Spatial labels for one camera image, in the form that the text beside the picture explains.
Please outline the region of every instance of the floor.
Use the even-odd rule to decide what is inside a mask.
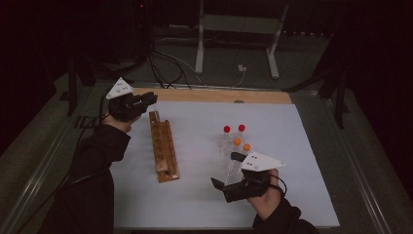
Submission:
[[[204,72],[201,75],[193,71],[197,52],[197,39],[194,38],[196,31],[191,29],[184,35],[179,32],[157,37],[157,52],[151,54],[153,62],[147,60],[124,78],[134,81],[132,85],[136,87],[159,87],[158,77],[166,86],[176,80],[170,85],[172,89],[190,87],[279,91],[311,77],[328,44],[328,38],[324,37],[283,34],[276,50],[281,77],[273,79],[265,56],[268,38],[211,33],[206,43]],[[128,63],[124,60],[120,66],[110,66],[116,69]],[[239,65],[245,66],[246,71],[239,71]],[[181,71],[185,73],[186,79],[180,75]],[[1,228],[14,226],[15,229],[10,228],[17,230],[17,226],[23,226],[24,220],[28,220],[20,233],[36,232],[50,201],[39,212],[36,208],[41,207],[42,201],[58,186],[82,133],[81,129],[73,127],[78,116],[95,116],[100,96],[112,85],[106,79],[99,79],[94,87],[79,87],[78,108],[69,118],[66,117],[68,103],[59,100],[60,95],[67,91],[66,82],[67,75],[56,80],[56,95],[0,158]],[[346,92],[349,111],[343,115],[345,129],[341,130],[335,125],[331,114],[334,97],[319,99],[317,96],[321,84],[317,82],[290,94],[302,118],[341,223],[337,228],[320,229],[320,233],[411,232],[411,201],[403,193],[352,92]],[[40,172],[39,165],[47,170]],[[37,181],[36,186],[28,187],[25,195],[22,195],[23,189],[32,180]],[[209,232],[231,233],[195,230],[141,230],[133,233]],[[116,230],[116,233],[131,231]]]

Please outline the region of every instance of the wearable gripper device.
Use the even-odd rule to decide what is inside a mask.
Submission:
[[[232,160],[242,162],[245,158],[246,156],[241,153],[231,153]],[[216,178],[211,178],[213,186],[224,193],[227,203],[251,197],[261,197],[270,187],[278,189],[282,196],[285,195],[281,188],[271,184],[269,171],[253,172],[242,169],[242,172],[244,175],[243,179],[240,182],[229,185],[225,185]]]
[[[146,112],[149,105],[155,104],[158,96],[153,92],[143,95],[127,94],[109,100],[109,113],[115,119],[128,122]]]

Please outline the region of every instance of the red cap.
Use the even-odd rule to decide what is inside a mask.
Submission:
[[[230,131],[231,131],[231,128],[230,128],[229,126],[225,126],[225,127],[224,127],[224,132],[225,132],[225,133],[228,134]]]
[[[239,125],[239,126],[238,126],[238,130],[239,130],[240,132],[245,131],[245,125]]]

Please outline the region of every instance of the orange cap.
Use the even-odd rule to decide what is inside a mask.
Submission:
[[[249,151],[249,149],[251,149],[251,145],[249,145],[248,143],[244,144],[244,151]]]
[[[234,144],[240,145],[241,144],[241,139],[240,138],[235,138],[234,139]]]

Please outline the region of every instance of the gray carpet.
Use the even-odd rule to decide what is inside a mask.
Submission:
[[[156,49],[179,59],[193,87],[214,86],[227,89],[278,90],[290,87],[310,77],[328,40],[313,36],[283,36],[276,51],[281,78],[269,76],[268,64],[261,41],[241,48],[225,44],[208,45],[205,72],[196,76],[190,66],[195,64],[196,43],[193,40],[164,40]],[[154,58],[156,68],[167,81],[178,77],[178,67],[162,58]],[[246,72],[237,71],[238,64],[246,65]],[[125,76],[135,81],[135,86],[158,85],[149,63]],[[33,188],[35,198],[27,199],[28,208],[18,206],[24,214],[33,214],[41,202],[58,186],[70,164],[76,142],[81,134],[74,129],[77,116],[96,116],[100,96],[111,83],[104,79],[95,87],[79,92],[79,107],[72,118],[66,117],[68,103],[60,101],[66,91],[67,77],[56,81],[57,93],[44,106],[11,147],[0,158],[0,223],[20,202],[19,196],[27,182],[35,174],[43,158],[54,158],[43,174],[39,186]],[[185,87],[183,78],[176,87]],[[304,91],[291,94],[302,118],[310,144],[315,152],[319,168],[331,196],[340,227],[321,229],[320,233],[411,233],[413,230],[412,203],[395,176],[377,137],[357,105],[351,91],[346,93],[349,113],[344,114],[344,130],[340,130],[331,118],[332,105],[328,99],[314,94],[320,82]],[[35,233],[50,202],[27,223],[21,233]],[[116,233],[131,233],[116,230]],[[133,233],[235,233],[235,231],[134,231]]]

